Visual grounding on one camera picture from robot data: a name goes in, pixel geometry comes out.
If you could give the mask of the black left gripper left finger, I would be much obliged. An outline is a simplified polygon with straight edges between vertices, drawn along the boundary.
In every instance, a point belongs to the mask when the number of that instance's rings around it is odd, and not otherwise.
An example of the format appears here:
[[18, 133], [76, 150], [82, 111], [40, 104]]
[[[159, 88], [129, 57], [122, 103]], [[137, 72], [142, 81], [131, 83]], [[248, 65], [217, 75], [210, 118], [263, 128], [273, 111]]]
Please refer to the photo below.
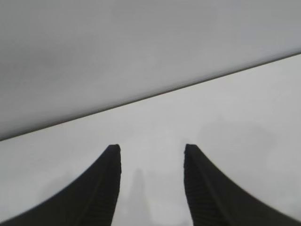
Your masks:
[[3, 226], [110, 226], [121, 179], [121, 149], [109, 145], [77, 179]]

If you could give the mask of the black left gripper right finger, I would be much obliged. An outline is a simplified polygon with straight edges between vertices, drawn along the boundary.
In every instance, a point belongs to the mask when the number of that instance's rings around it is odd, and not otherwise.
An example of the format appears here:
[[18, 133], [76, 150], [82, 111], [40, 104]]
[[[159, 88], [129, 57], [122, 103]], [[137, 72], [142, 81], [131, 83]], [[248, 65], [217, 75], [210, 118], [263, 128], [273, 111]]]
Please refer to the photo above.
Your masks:
[[199, 149], [184, 151], [184, 188], [195, 226], [299, 226], [298, 220], [264, 204], [220, 171]]

